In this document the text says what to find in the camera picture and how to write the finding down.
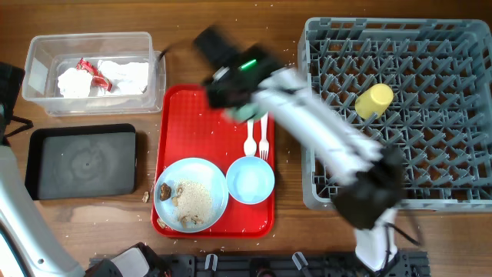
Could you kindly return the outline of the green plastic saucer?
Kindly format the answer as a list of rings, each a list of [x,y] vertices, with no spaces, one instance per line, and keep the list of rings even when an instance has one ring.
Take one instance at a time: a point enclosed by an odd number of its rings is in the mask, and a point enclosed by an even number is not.
[[[246,104],[241,107],[226,108],[224,114],[234,122],[259,121],[267,111],[258,104]]]

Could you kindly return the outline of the white plastic spoon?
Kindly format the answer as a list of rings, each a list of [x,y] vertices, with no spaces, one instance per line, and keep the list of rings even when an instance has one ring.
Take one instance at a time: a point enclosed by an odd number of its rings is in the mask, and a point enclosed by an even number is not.
[[[255,156],[257,143],[254,140],[254,120],[247,121],[247,138],[243,144],[244,154],[246,156]]]

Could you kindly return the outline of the white plastic fork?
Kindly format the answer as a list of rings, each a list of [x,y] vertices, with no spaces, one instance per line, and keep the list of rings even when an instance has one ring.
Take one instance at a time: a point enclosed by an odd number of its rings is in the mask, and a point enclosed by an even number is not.
[[[259,153],[263,160],[268,159],[269,141],[268,141],[268,113],[266,112],[261,118],[261,140],[259,142]]]

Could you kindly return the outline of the light blue bowl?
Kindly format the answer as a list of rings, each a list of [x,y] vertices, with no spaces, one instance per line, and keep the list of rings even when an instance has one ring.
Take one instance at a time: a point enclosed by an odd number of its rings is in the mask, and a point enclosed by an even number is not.
[[[245,156],[231,164],[226,182],[233,199],[245,205],[257,205],[271,196],[275,177],[272,167],[265,160]]]

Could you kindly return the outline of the white paper napkin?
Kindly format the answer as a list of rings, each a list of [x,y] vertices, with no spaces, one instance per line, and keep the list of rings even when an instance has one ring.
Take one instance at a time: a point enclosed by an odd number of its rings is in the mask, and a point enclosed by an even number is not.
[[[58,89],[64,98],[86,98],[91,91],[92,75],[69,68],[58,77]]]
[[[107,91],[100,87],[91,87],[90,97],[103,97],[113,95],[140,95],[148,87],[147,62],[129,62],[118,64],[109,60],[99,60],[98,70],[112,84],[111,90]]]

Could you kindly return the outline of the light blue dinner plate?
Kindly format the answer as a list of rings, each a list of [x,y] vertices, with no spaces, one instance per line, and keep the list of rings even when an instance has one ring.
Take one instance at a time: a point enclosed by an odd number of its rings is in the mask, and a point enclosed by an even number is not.
[[[155,184],[154,208],[159,222],[180,233],[212,227],[223,216],[228,200],[224,173],[205,159],[174,162]]]

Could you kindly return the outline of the yellow plastic cup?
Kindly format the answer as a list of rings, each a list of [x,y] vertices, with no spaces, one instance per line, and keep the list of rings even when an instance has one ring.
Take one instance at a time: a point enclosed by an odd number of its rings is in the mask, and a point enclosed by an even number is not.
[[[376,84],[362,93],[356,100],[354,108],[362,119],[369,119],[373,114],[380,118],[394,99],[389,85]]]

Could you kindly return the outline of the red candy wrapper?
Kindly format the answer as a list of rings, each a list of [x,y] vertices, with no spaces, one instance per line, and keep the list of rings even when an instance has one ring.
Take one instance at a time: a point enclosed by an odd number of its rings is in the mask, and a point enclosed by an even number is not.
[[[76,65],[77,70],[82,70],[91,75],[91,85],[110,92],[112,89],[112,83],[106,78],[95,66],[90,62],[81,58]]]

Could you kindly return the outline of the brown food scrap chunk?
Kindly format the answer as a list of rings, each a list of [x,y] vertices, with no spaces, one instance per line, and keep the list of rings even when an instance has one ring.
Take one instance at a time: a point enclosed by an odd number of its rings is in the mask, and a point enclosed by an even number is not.
[[[161,184],[159,199],[161,201],[166,201],[171,197],[172,188],[167,185],[165,182]]]

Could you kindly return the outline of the pile of rice grains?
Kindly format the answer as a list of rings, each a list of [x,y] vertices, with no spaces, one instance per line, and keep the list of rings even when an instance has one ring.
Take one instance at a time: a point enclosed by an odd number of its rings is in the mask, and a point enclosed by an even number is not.
[[[212,198],[208,189],[200,182],[182,179],[178,182],[172,198],[176,216],[184,228],[195,228],[211,218]]]

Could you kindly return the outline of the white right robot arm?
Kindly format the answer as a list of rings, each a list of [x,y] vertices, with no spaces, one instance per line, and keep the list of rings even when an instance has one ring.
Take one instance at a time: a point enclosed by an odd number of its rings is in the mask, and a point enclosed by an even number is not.
[[[356,235],[355,255],[375,276],[389,272],[397,247],[394,224],[403,196],[400,151],[367,137],[315,99],[312,87],[293,67],[283,66],[265,47],[240,51],[216,25],[193,41],[214,69],[204,88],[212,109],[236,122],[271,113],[301,144],[313,149],[341,186],[333,200]]]

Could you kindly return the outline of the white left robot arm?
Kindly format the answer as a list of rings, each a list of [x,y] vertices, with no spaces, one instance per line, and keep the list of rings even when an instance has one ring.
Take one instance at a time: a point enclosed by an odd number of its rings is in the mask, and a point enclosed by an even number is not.
[[[139,242],[112,259],[102,259],[84,270],[58,243],[22,184],[17,159],[6,133],[12,121],[33,124],[13,115],[25,71],[1,64],[1,236],[24,276],[164,276],[171,266],[149,246]]]

